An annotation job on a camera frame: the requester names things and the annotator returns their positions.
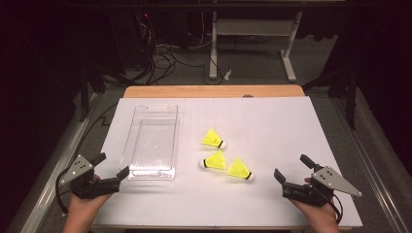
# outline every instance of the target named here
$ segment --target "shuttlecock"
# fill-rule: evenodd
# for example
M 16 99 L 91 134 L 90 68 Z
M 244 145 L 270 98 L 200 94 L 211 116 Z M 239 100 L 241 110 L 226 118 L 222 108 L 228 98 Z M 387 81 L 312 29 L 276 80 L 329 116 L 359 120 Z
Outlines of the shuttlecock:
M 226 148 L 226 143 L 218 136 L 213 128 L 209 129 L 202 141 L 202 144 L 220 149 Z
M 224 161 L 223 152 L 221 150 L 218 150 L 206 159 L 201 160 L 200 167 L 216 168 L 222 170 L 226 169 L 226 162 Z
M 236 160 L 230 165 L 227 174 L 233 177 L 244 178 L 248 181 L 252 181 L 255 178 L 240 158 L 236 158 Z

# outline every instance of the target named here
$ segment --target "desk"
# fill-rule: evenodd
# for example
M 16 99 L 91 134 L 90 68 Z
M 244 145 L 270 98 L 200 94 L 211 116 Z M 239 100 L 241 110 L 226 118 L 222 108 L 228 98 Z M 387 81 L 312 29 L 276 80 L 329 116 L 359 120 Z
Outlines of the desk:
M 244 95 L 255 97 L 239 98 Z M 101 208 L 94 227 L 302 229 L 307 227 L 304 216 L 282 197 L 274 169 L 291 183 L 303 183 L 311 173 L 299 161 L 306 153 L 339 172 L 310 99 L 299 86 L 132 86 L 124 97 L 102 149 L 107 159 L 96 173 L 109 178 L 119 171 L 136 105 L 167 103 L 179 106 L 176 177 L 124 180 L 120 192 Z M 240 157 L 256 175 L 252 182 L 198 166 L 215 151 L 200 145 L 210 127 L 227 142 L 227 166 Z M 336 194 L 345 212 L 341 228 L 361 226 L 352 198 Z

